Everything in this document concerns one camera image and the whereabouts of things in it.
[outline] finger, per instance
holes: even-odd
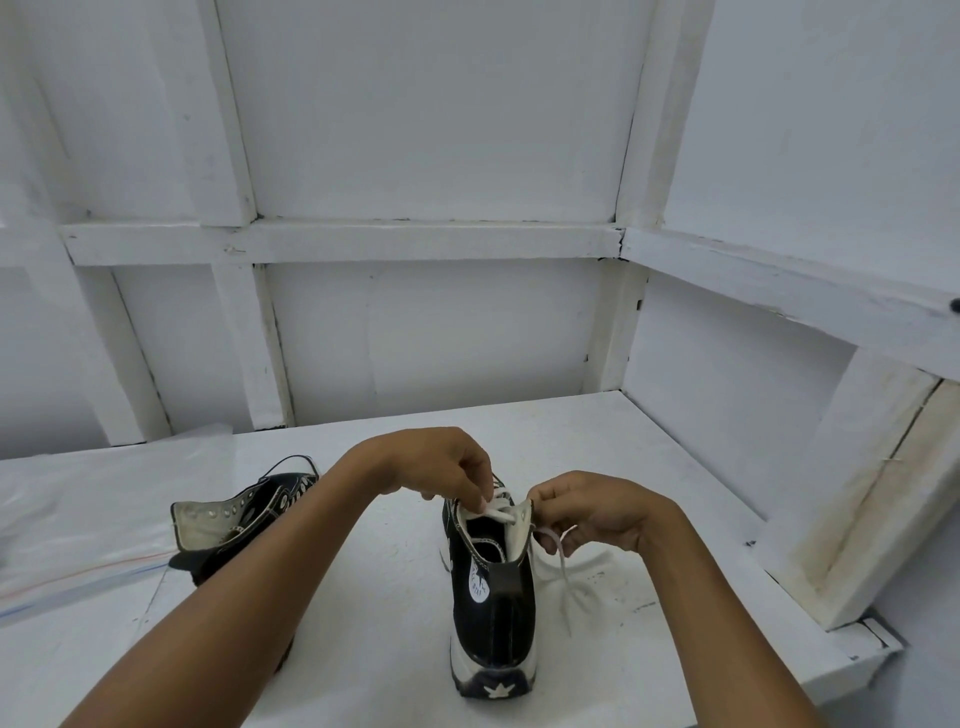
[[[480,493],[480,489],[460,468],[457,468],[457,473],[447,481],[449,487],[444,488],[446,492],[441,492],[440,495],[458,498],[471,513],[483,513],[487,509],[487,500]]]
[[[564,556],[569,558],[580,546],[588,544],[590,541],[592,539],[587,529],[574,528],[572,531],[567,531],[563,541]]]
[[[460,458],[460,467],[467,477],[480,489],[480,495],[486,500],[493,500],[493,467],[487,451],[480,447],[476,440],[458,429],[462,441],[463,455]]]
[[[540,485],[535,485],[531,488],[527,493],[527,497],[537,503],[542,500],[562,496],[564,493],[569,493],[574,488],[576,475],[576,473],[564,473],[557,475],[557,477],[552,477]]]
[[[586,520],[592,510],[593,504],[582,492],[569,491],[538,502],[534,508],[534,522],[548,528],[560,522],[574,525]]]
[[[534,538],[537,539],[537,543],[540,544],[540,548],[542,548],[551,556],[557,553],[557,545],[549,536],[544,536],[542,533],[535,533]]]

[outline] plastic bag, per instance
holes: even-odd
[[[162,569],[170,504],[228,497],[232,480],[226,425],[0,462],[0,624]]]

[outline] star logo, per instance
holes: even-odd
[[[513,688],[514,688],[513,685],[511,685],[509,688],[504,688],[503,683],[500,683],[499,685],[496,686],[496,688],[488,688],[485,685],[483,689],[487,691],[487,697],[490,700],[496,700],[498,697],[510,697],[510,691]]]

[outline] hand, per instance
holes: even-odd
[[[402,429],[357,447],[382,465],[380,493],[409,488],[425,500],[458,498],[473,513],[493,498],[490,457],[460,427]]]
[[[534,486],[527,497],[534,503],[537,525],[558,535],[576,526],[564,538],[564,556],[591,541],[640,553],[653,518],[680,511],[669,498],[630,480],[583,471]],[[547,553],[556,553],[552,540],[535,537]]]

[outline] left hand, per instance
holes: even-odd
[[[490,457],[460,427],[402,429],[357,448],[383,465],[381,493],[409,488],[427,500],[459,498],[473,513],[493,498]]]

